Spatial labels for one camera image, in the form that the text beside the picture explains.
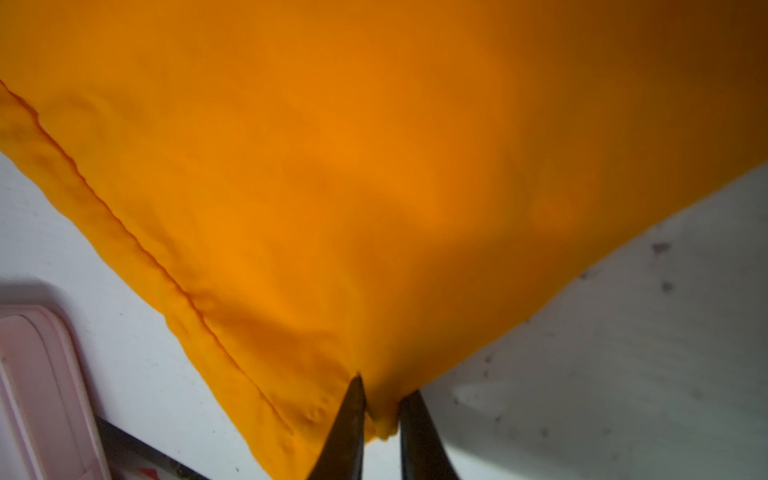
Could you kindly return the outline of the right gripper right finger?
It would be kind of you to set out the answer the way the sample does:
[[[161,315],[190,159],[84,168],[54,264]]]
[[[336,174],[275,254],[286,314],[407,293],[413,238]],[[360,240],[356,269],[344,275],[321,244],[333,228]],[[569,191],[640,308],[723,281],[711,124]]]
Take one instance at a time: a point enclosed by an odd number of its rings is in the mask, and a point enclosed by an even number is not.
[[[403,480],[458,480],[419,390],[399,404]]]

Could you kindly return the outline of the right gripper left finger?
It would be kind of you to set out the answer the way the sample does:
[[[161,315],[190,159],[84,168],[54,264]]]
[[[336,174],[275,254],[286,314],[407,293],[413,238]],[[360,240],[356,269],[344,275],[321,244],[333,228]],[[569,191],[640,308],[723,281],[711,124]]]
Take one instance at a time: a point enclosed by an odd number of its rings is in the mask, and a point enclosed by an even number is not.
[[[308,480],[360,480],[365,447],[366,397],[360,376],[353,378]]]

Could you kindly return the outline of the orange shorts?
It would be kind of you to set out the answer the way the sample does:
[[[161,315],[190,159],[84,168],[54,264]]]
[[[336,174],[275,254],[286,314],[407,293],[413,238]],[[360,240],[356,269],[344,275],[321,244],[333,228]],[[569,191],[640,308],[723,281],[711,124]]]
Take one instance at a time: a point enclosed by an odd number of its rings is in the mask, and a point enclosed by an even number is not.
[[[260,466],[767,157],[763,1],[5,1],[1,150]]]

